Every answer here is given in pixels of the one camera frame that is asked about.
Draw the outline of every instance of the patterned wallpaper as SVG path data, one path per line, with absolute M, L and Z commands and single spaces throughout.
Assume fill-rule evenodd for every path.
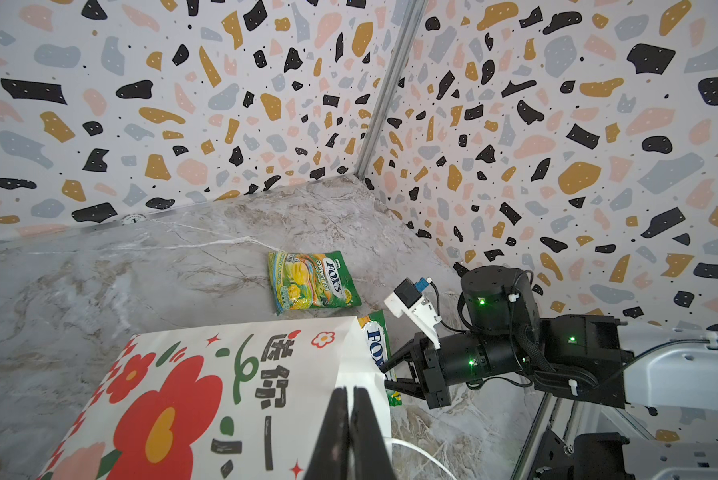
M 717 325 L 718 0 L 429 0 L 365 183 L 445 263 L 534 270 L 544 316 Z
M 0 241 L 352 170 L 406 6 L 0 1 Z

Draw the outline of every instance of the pink terrazzo spot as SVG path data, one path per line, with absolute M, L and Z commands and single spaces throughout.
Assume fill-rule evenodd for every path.
M 112 197 L 116 196 L 116 190 L 114 188 L 109 187 L 106 184 L 95 184 L 95 187 L 93 187 L 93 190 L 97 190 L 106 195 L 111 195 Z
M 0 100 L 0 121 L 4 121 L 5 117 L 10 117 L 17 122 L 23 123 L 23 119 L 12 105 L 4 100 Z
M 207 165 L 193 158 L 183 160 L 176 170 L 176 173 L 183 180 L 191 185 L 204 185 L 207 183 Z

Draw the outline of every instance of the paper bag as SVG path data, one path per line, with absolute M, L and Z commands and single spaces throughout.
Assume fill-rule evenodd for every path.
M 391 436 L 355 316 L 135 335 L 40 477 L 297 480 L 338 386 L 366 388 Z

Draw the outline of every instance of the gray marble surface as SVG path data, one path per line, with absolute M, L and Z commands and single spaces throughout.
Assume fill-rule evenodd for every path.
M 0 478 L 36 478 L 134 333 L 276 320 L 271 248 L 341 250 L 363 300 L 282 318 L 366 315 L 407 276 L 435 279 L 444 318 L 457 318 L 457 274 L 349 177 L 1 244 Z M 417 330 L 386 317 L 392 349 Z M 404 397 L 393 434 L 460 480 L 508 478 L 540 398 L 500 381 L 453 388 L 453 404 L 434 411 Z M 446 478 L 400 447 L 393 465 L 400 480 Z

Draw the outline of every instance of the fox's candy bag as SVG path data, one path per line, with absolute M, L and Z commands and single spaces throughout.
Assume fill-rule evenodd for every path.
M 268 274 L 276 297 L 277 313 L 361 305 L 340 252 L 271 252 L 268 254 Z
M 383 310 L 373 312 L 368 316 L 359 319 L 359 326 L 364 334 L 364 340 L 370 348 L 370 354 L 375 364 L 378 366 L 388 360 L 388 337 L 386 336 L 386 317 Z M 396 381 L 397 376 L 393 373 L 393 369 L 385 373 L 386 380 Z M 388 405 L 398 406 L 402 404 L 402 395 L 394 390 L 386 390 L 388 396 Z

